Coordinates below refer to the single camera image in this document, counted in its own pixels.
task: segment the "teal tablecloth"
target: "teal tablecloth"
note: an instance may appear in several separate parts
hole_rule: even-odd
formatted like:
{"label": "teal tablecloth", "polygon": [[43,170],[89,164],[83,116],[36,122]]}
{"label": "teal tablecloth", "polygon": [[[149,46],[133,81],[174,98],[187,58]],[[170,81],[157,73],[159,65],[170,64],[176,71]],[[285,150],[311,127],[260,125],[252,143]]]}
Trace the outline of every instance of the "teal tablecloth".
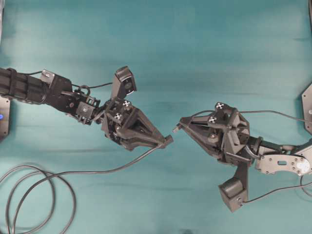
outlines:
{"label": "teal tablecloth", "polygon": [[[312,81],[307,0],[7,0],[3,23],[0,67],[46,68],[76,84],[98,85],[128,65],[138,88],[129,100],[164,135],[180,117],[211,109],[217,101],[302,117],[300,94]],[[105,101],[110,87],[92,94]],[[311,137],[290,119],[245,116],[254,137],[280,144]],[[11,120],[11,133],[0,145],[3,173],[25,162],[54,172],[104,170],[146,150],[129,153],[107,140],[99,125],[83,126],[49,106],[14,101]],[[312,231],[312,199],[301,190],[276,193],[232,214],[217,185],[235,168],[218,164],[184,132],[173,137],[167,149],[122,172],[67,176],[78,194],[68,233]],[[9,188],[20,175],[0,186],[2,226]],[[18,194],[38,178],[23,183]],[[263,175],[251,168],[250,198],[297,183],[295,174]],[[69,217],[70,194],[61,183],[57,187],[55,216],[39,233],[59,233]],[[43,184],[27,198],[18,226],[37,224],[50,203]]]}

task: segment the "mounting plate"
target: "mounting plate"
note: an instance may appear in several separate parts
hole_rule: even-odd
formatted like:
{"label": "mounting plate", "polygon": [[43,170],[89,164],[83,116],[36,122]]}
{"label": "mounting plate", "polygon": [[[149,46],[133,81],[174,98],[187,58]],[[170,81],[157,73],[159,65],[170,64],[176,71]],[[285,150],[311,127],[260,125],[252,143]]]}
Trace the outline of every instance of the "mounting plate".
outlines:
{"label": "mounting plate", "polygon": [[9,134],[10,105],[9,99],[0,97],[0,141]]}
{"label": "mounting plate", "polygon": [[[301,95],[304,119],[312,122],[312,84]],[[312,134],[312,124],[304,123],[305,129]]]}

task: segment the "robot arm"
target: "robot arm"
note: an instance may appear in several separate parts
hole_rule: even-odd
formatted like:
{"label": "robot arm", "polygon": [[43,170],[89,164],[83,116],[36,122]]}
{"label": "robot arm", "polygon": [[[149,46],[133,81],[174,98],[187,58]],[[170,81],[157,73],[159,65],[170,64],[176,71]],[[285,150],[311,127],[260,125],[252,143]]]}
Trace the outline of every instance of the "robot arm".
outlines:
{"label": "robot arm", "polygon": [[148,118],[124,98],[136,91],[135,79],[128,67],[116,71],[111,98],[100,106],[86,85],[73,90],[71,81],[43,70],[40,78],[0,68],[0,96],[30,104],[47,104],[82,124],[94,121],[102,125],[105,136],[127,150],[137,146],[165,148],[173,142],[163,137]]}
{"label": "robot arm", "polygon": [[209,115],[181,118],[174,132],[179,129],[218,162],[237,166],[235,175],[219,185],[221,197],[232,212],[248,201],[248,168],[253,163],[265,174],[288,171],[302,176],[312,171],[312,141],[291,146],[252,137],[249,122],[242,114],[221,102]]}

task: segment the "silver metal plate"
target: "silver metal plate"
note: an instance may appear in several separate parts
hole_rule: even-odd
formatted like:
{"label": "silver metal plate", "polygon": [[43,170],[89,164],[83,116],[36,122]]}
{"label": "silver metal plate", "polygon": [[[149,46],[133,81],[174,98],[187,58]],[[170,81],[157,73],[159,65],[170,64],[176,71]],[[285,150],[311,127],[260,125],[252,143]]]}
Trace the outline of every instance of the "silver metal plate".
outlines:
{"label": "silver metal plate", "polygon": [[265,174],[275,174],[279,171],[296,173],[298,176],[310,171],[310,163],[303,157],[290,155],[265,155],[256,162],[256,169]]}
{"label": "silver metal plate", "polygon": [[9,134],[10,105],[10,100],[0,97],[0,141]]}
{"label": "silver metal plate", "polygon": [[[312,84],[301,95],[304,119],[312,122]],[[305,129],[312,134],[312,124],[305,123]]]}

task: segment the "wire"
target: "wire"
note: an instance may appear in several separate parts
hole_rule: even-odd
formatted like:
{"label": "wire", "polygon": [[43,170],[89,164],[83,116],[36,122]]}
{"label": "wire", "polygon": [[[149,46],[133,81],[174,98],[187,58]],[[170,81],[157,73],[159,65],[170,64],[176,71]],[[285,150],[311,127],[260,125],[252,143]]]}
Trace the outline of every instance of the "wire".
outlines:
{"label": "wire", "polygon": [[240,111],[240,113],[242,113],[242,114],[274,113],[274,114],[278,114],[278,115],[281,115],[281,116],[284,116],[284,117],[287,117],[287,118],[291,118],[291,119],[294,119],[294,120],[297,120],[297,121],[302,121],[302,122],[305,122],[305,123],[310,123],[310,124],[312,124],[311,121],[308,121],[308,120],[305,120],[305,119],[302,119],[302,118],[296,118],[296,117],[293,117],[293,116],[284,114],[284,113],[279,112],[279,111],[272,111],[272,110],[265,110],[265,111]]}
{"label": "wire", "polygon": [[194,114],[194,115],[192,115],[191,117],[198,116],[198,115],[200,115],[200,114],[207,113],[207,112],[211,113],[211,112],[215,112],[215,111],[211,111],[211,110],[207,110],[207,111],[200,111],[200,112],[195,113],[195,114]]}
{"label": "wire", "polygon": [[36,74],[39,74],[41,73],[42,71],[39,71],[39,72],[32,72],[32,73],[20,73],[22,75],[26,75],[26,76],[31,76],[31,75],[36,75]]}
{"label": "wire", "polygon": [[254,198],[254,199],[251,199],[251,200],[249,200],[249,201],[243,201],[242,203],[243,203],[243,204],[245,204],[245,203],[251,203],[251,202],[257,201],[257,200],[259,200],[259,199],[261,199],[261,198],[264,198],[264,197],[266,197],[266,196],[268,196],[268,195],[270,195],[270,194],[272,194],[272,193],[281,191],[281,190],[297,189],[297,188],[302,188],[302,189],[304,189],[305,187],[308,187],[308,186],[311,186],[311,185],[312,185],[312,182],[307,183],[307,184],[302,184],[302,178],[303,178],[303,176],[302,176],[301,179],[300,179],[300,185],[274,189],[274,190],[272,190],[272,191],[270,191],[270,192],[268,192],[268,193],[266,193],[266,194],[264,194],[264,195],[261,195],[261,196],[259,196],[259,197]]}
{"label": "wire", "polygon": [[[51,182],[51,179],[57,177],[58,179],[61,179],[64,183],[66,183],[67,187],[70,189],[71,191],[71,194],[72,194],[72,198],[73,198],[73,211],[72,211],[72,215],[68,221],[68,223],[66,224],[66,226],[64,227],[64,229],[60,232],[60,234],[64,234],[68,228],[70,227],[70,225],[72,224],[73,220],[74,220],[74,217],[75,217],[75,213],[76,213],[76,206],[77,206],[77,202],[76,202],[76,195],[75,195],[75,192],[74,190],[72,189],[71,185],[65,180],[63,179],[61,176],[63,175],[94,175],[94,174],[107,174],[107,173],[113,173],[113,172],[117,172],[117,171],[120,171],[120,170],[123,170],[137,162],[139,162],[140,160],[142,160],[143,158],[145,158],[147,155],[149,155],[150,153],[152,153],[153,151],[155,151],[156,149],[160,148],[161,145],[158,145],[158,146],[155,146],[149,150],[147,150],[145,153],[141,154],[139,157],[135,158],[134,160],[132,160],[131,162],[127,163],[127,164],[124,164],[120,167],[117,167],[117,168],[114,168],[114,169],[110,169],[110,170],[106,170],[106,171],[67,171],[67,172],[61,172],[61,173],[57,173],[57,174],[54,174],[52,172],[46,172],[46,171],[43,171],[41,170],[40,168],[38,167],[35,167],[35,166],[32,166],[32,165],[21,165],[21,166],[18,166],[18,167],[15,167],[13,169],[11,169],[10,171],[8,171],[4,176],[2,176],[0,178],[0,183],[5,179],[7,178],[12,172],[15,172],[15,171],[18,171],[18,170],[21,170],[21,169],[25,169],[25,168],[30,168],[30,169],[33,169],[33,170],[36,170],[36,172],[32,172],[30,174],[27,174],[25,175],[23,178],[21,178],[16,184],[15,186],[13,187],[13,189],[11,190],[11,193],[10,193],[10,196],[8,198],[8,202],[7,202],[7,206],[6,206],[6,226],[7,226],[7,230],[8,230],[8,234],[16,234],[16,221],[17,221],[17,218],[18,218],[18,215],[19,215],[19,211],[20,211],[20,208],[24,202],[24,200],[26,199],[26,197],[29,195],[29,193],[36,187],[38,186],[39,184],[45,182],[45,181],[50,181]],[[15,214],[14,214],[14,217],[13,217],[13,223],[11,225],[11,222],[9,220],[9,209],[10,209],[10,203],[11,203],[11,199],[12,199],[12,196],[13,196],[13,193],[15,192],[15,189],[18,187],[18,185],[24,181],[25,179],[27,179],[28,177],[30,176],[33,176],[33,175],[36,175],[36,174],[44,174],[45,175],[45,178],[37,181],[35,184],[33,184],[27,191],[26,193],[23,195],[23,197],[21,198],[17,208],[16,208],[16,211],[15,211]],[[25,232],[25,233],[22,233],[22,234],[31,234],[35,231],[37,231],[38,229],[42,228],[48,221],[49,219],[51,218],[52,214],[53,214],[53,211],[54,211],[54,205],[55,205],[55,197],[53,196],[53,201],[52,201],[52,207],[51,207],[51,211],[49,213],[49,215],[47,216],[47,218],[40,224],[38,225],[37,227],[33,228],[32,230],[28,231],[28,232]]]}
{"label": "wire", "polygon": [[[194,117],[194,116],[198,116],[202,113],[207,113],[207,112],[215,112],[215,111],[212,111],[212,110],[206,110],[206,111],[200,111],[194,115],[192,115],[191,117]],[[305,119],[302,119],[302,118],[296,118],[296,117],[293,117],[293,116],[290,116],[290,115],[287,115],[287,114],[284,114],[282,112],[279,112],[279,111],[272,111],[272,110],[264,110],[264,111],[239,111],[241,114],[254,114],[254,113],[274,113],[274,114],[278,114],[278,115],[281,115],[281,116],[284,116],[284,117],[287,117],[287,118],[291,118],[291,119],[294,119],[294,120],[297,120],[297,121],[302,121],[302,122],[305,122],[305,123],[310,123],[312,124],[311,121],[308,121],[308,120],[305,120]]]}
{"label": "wire", "polygon": [[[26,76],[31,76],[31,75],[36,75],[36,74],[39,74],[41,73],[42,71],[38,71],[38,72],[32,72],[32,73],[20,73],[22,75],[26,75]],[[112,82],[109,82],[109,83],[105,83],[105,84],[100,84],[100,85],[96,85],[96,86],[88,86],[89,89],[95,89],[95,88],[99,88],[99,87],[103,87],[103,86],[106,86],[106,85],[110,85],[110,84],[113,84]],[[76,84],[72,84],[72,86],[75,86],[77,88],[81,87],[79,85],[76,85]]]}
{"label": "wire", "polygon": [[[302,185],[302,180],[303,180],[303,175],[302,175],[301,178],[300,178],[300,185]],[[302,187],[301,189],[305,192],[306,195],[312,197],[312,194],[309,193],[304,187]]]}
{"label": "wire", "polygon": [[[99,88],[99,87],[103,87],[103,86],[106,86],[106,85],[110,85],[110,84],[113,84],[112,82],[109,82],[109,83],[105,83],[105,84],[100,84],[100,85],[97,85],[97,86],[88,86],[89,89],[95,89],[95,88]],[[75,87],[81,87],[79,85],[76,85],[76,84],[72,84],[72,86],[75,86]]]}

